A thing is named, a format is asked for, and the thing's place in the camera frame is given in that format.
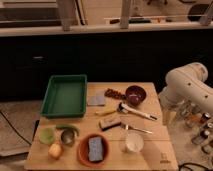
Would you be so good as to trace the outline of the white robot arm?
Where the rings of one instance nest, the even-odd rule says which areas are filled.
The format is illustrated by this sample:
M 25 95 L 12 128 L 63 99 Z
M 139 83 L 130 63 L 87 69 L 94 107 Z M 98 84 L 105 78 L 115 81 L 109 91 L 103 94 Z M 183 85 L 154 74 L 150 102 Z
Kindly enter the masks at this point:
M 172 69 L 166 74 L 166 86 L 158 94 L 164 125 L 171 122 L 174 114 L 187 116 L 195 111 L 213 115 L 213 88 L 205 84 L 207 78 L 208 70 L 199 62 Z

